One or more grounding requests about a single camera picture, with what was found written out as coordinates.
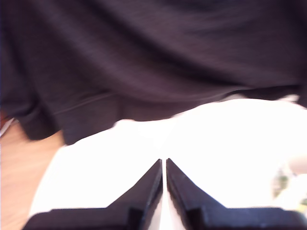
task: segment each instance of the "dark fabric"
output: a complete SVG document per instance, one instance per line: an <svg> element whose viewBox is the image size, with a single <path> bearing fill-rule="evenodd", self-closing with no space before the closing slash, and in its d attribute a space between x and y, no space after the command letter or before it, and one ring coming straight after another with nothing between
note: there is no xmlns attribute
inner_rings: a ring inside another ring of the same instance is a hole
<svg viewBox="0 0 307 230"><path fill-rule="evenodd" d="M306 7L4 0L1 106L29 138L62 129L67 144L120 119L169 118L235 91L271 100L290 90L307 107Z"/></svg>

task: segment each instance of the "wooden surface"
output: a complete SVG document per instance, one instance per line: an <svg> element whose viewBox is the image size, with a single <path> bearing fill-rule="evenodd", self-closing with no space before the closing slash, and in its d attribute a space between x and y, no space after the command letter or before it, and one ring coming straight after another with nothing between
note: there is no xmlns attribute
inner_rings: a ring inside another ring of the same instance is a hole
<svg viewBox="0 0 307 230"><path fill-rule="evenodd" d="M9 128L1 144L1 229L20 230L37 186L56 151L63 145L60 133L29 141L19 124Z"/></svg>

